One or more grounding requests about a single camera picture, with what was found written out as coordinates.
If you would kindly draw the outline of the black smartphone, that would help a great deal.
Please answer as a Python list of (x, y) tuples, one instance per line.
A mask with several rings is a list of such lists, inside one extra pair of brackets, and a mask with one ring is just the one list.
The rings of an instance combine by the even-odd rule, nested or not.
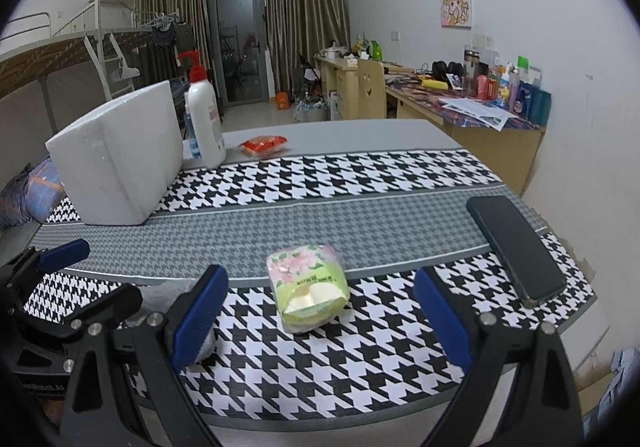
[(472, 197), (465, 207), (525, 307), (539, 306), (565, 290), (565, 275), (532, 225), (508, 198)]

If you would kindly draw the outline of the green floral tissue pack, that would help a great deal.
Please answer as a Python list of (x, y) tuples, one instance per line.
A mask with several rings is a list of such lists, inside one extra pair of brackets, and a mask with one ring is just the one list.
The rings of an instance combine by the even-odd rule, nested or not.
[(311, 243), (273, 252), (266, 266), (273, 301), (287, 333), (319, 328), (349, 302), (343, 266), (329, 245)]

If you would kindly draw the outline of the white styrofoam box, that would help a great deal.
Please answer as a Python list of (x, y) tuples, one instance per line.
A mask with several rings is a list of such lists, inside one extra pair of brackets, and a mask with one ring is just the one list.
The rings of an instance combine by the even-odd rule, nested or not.
[(144, 223), (182, 164), (170, 84), (110, 100), (65, 126), (46, 148), (83, 223)]

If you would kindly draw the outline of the houndstooth table mat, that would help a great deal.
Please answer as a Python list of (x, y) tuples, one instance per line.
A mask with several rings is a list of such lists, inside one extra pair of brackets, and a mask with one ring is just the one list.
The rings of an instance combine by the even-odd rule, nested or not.
[(206, 418), (239, 429), (313, 429), (399, 417), (441, 401), (462, 378), (414, 300), (420, 267), (433, 265), (475, 311), (512, 327), (568, 328), (596, 302), (559, 238), (524, 208), (566, 286), (523, 306), (466, 208), (483, 196), (512, 192), (462, 148), (184, 171), (140, 226), (91, 226), (62, 201), (32, 244), (80, 238), (90, 255), (44, 277), (26, 308), (59, 321), (124, 282), (165, 288), (220, 264), (230, 288), (213, 363), (181, 374)]

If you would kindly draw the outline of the blue liquid clear bottle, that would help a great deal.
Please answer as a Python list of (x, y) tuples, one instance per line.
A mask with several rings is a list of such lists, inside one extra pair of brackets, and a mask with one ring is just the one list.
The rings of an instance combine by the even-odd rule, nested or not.
[(200, 159), (201, 152), (198, 147), (198, 139), (196, 138), (192, 117), (190, 114), (189, 104), (184, 104), (184, 127), (186, 128), (186, 137), (188, 137), (189, 148), (193, 159)]

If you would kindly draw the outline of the red snack packet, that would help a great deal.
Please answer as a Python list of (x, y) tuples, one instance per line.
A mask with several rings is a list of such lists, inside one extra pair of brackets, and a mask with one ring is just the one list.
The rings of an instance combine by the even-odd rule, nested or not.
[(288, 144), (288, 139), (281, 135), (259, 135), (250, 138), (240, 145), (240, 150), (247, 157), (260, 160), (280, 152)]

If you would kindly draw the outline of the white lotion pump bottle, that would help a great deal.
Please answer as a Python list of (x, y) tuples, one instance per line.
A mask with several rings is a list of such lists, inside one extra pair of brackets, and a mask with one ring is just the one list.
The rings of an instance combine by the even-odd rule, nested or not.
[(215, 89), (207, 79), (198, 50), (186, 51), (179, 59), (190, 62), (190, 88), (186, 96), (192, 126), (201, 159), (207, 169), (217, 169), (226, 160), (227, 150), (222, 134)]

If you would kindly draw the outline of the wooden desk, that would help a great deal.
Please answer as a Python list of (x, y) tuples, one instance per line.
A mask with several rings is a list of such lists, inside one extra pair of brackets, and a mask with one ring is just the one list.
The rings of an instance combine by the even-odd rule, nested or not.
[[(338, 95), (337, 112), (344, 120), (357, 120), (358, 64), (347, 58), (317, 55), (324, 94)], [(438, 97), (444, 91), (427, 89), (410, 69), (381, 63), (386, 84), (386, 118), (421, 119), (433, 124), (477, 158), (484, 161), (515, 193), (521, 195), (529, 183), (544, 128), (525, 119), (510, 120), (501, 132), (483, 123), (442, 108)]]

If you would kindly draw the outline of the orange bucket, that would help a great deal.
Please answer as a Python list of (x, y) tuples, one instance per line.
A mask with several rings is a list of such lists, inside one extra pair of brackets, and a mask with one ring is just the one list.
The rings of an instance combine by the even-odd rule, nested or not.
[(279, 110), (288, 110), (291, 108), (291, 100), (288, 92), (277, 92), (276, 105)]

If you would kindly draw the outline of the metal bunk bed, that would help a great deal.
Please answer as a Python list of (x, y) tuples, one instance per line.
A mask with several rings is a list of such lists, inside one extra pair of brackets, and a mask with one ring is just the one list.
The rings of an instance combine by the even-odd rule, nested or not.
[[(131, 25), (105, 27), (102, 10), (108, 4), (127, 10)], [(129, 93), (134, 90), (134, 78), (140, 76), (140, 71), (128, 65), (126, 54), (145, 45), (154, 29), (165, 30), (178, 21), (177, 12), (138, 11), (127, 5), (126, 0), (89, 0), (58, 30), (52, 29), (51, 16), (47, 12), (15, 17), (6, 24), (9, 33), (1, 38), (2, 42), (41, 30), (47, 33), (47, 37), (1, 55), (1, 96), (6, 97), (29, 83), (37, 82), (51, 129), (56, 130), (58, 126), (47, 85), (50, 74), (90, 62), (98, 74), (106, 100)]]

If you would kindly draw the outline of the white papers on desk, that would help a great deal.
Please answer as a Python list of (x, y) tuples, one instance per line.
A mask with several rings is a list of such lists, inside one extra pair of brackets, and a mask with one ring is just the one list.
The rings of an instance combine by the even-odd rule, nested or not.
[(486, 105), (478, 100), (473, 100), (473, 98), (438, 97), (437, 100), (442, 108), (475, 119), (498, 132), (501, 132), (510, 120), (516, 119), (516, 115), (509, 111)]

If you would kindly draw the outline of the wooden smiley chair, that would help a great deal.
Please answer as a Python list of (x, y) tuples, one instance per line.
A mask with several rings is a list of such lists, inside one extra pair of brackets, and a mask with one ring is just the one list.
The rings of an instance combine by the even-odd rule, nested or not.
[(386, 84), (384, 66), (372, 59), (358, 63), (358, 109), (360, 119), (386, 118)]

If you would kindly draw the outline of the right brown curtain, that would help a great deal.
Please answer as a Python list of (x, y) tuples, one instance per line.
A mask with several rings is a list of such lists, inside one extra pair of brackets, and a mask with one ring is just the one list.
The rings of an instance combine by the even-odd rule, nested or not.
[(331, 43), (350, 40), (346, 0), (267, 0), (267, 37), (274, 86), (291, 91), (292, 71)]

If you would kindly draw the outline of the glass balcony door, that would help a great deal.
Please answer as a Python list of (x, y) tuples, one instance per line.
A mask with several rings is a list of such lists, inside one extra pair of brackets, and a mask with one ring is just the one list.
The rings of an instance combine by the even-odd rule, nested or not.
[(266, 0), (207, 0), (218, 88), (227, 107), (268, 100)]

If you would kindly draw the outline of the anime girl wall picture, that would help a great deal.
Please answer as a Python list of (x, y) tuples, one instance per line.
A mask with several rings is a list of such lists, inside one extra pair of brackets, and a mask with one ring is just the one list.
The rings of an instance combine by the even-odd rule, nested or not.
[(439, 11), (442, 27), (472, 27), (472, 0), (440, 0)]

